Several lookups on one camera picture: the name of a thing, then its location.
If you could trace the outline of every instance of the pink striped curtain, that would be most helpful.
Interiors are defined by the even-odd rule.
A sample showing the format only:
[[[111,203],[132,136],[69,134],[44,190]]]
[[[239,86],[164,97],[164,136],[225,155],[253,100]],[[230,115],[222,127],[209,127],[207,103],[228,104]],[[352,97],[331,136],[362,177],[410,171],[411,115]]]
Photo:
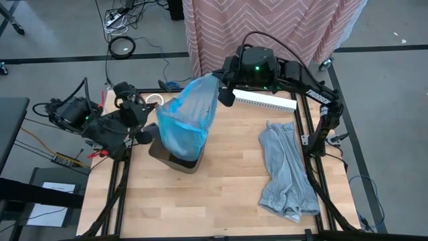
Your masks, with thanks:
[[[330,56],[362,0],[183,0],[187,46],[193,74],[201,76],[222,67],[249,31],[270,33],[290,46],[309,64]],[[247,43],[294,57],[261,35]]]

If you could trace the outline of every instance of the white paper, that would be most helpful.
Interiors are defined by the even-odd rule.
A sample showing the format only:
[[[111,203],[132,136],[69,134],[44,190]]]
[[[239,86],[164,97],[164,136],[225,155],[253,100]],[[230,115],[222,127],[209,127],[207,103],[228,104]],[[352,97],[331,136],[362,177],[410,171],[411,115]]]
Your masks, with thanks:
[[[65,183],[44,182],[42,187],[54,189],[57,191],[65,191],[65,192],[72,193],[75,188],[75,185],[65,184]],[[55,211],[60,211],[60,212],[56,212],[53,214],[46,214],[38,218],[30,219],[27,221],[27,225],[62,227],[64,218],[66,217],[66,214],[67,214],[67,210],[68,208],[64,208],[64,207],[35,204],[33,207],[33,210],[31,211],[30,218],[36,217],[41,214],[50,213],[50,212],[55,212]]]

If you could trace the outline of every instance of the blue plastic bag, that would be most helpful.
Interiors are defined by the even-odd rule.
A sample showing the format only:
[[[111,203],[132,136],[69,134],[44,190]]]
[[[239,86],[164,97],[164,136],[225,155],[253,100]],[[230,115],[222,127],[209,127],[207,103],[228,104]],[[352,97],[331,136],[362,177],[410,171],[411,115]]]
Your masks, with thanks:
[[[183,91],[157,106],[160,138],[175,157],[196,161],[213,124],[219,80],[206,74],[192,81]]]

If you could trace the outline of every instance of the wooden tabletop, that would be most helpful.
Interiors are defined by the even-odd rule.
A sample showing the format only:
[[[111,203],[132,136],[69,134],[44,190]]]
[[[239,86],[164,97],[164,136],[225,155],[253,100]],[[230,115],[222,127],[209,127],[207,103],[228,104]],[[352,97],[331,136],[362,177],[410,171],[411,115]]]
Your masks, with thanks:
[[[167,101],[176,94],[162,95]],[[287,92],[279,92],[276,96],[290,98]],[[115,110],[113,100],[114,93],[109,91],[106,111]],[[308,101],[316,125],[320,116],[319,104]],[[305,133],[308,133],[304,113],[300,111]],[[218,104],[203,160],[194,174],[175,171],[151,157],[148,154],[150,145],[133,147],[120,236],[284,235],[303,234],[308,228],[317,233],[312,216],[303,216],[300,223],[295,223],[258,206],[261,191],[270,180],[258,140],[259,134],[266,127],[266,121],[290,123],[295,118],[294,113],[238,102],[229,108]],[[147,123],[152,122],[156,122],[155,111],[150,114]],[[326,147],[326,152],[340,156],[339,151],[330,146]],[[100,160],[95,158],[92,165]],[[325,156],[322,163],[331,200],[342,215],[359,228],[342,162]],[[112,160],[109,159],[92,170],[86,187],[78,234],[83,234],[90,227],[106,204],[111,171]],[[324,227],[328,228],[321,201],[320,207]],[[114,229],[116,210],[114,208],[112,211],[110,232]]]

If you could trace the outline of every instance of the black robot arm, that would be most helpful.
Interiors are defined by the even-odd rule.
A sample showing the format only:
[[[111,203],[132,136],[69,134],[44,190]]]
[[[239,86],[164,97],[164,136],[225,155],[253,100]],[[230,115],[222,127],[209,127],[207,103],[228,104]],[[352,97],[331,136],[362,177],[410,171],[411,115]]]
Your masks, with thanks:
[[[318,127],[308,137],[304,151],[311,156],[325,156],[327,135],[339,125],[342,114],[343,104],[338,91],[329,89],[324,81],[316,81],[301,63],[275,57],[271,49],[248,45],[244,48],[238,48],[237,55],[227,57],[222,69],[213,72],[226,85],[220,90],[220,102],[231,106],[236,86],[264,88],[274,94],[279,90],[305,94],[321,106]]]

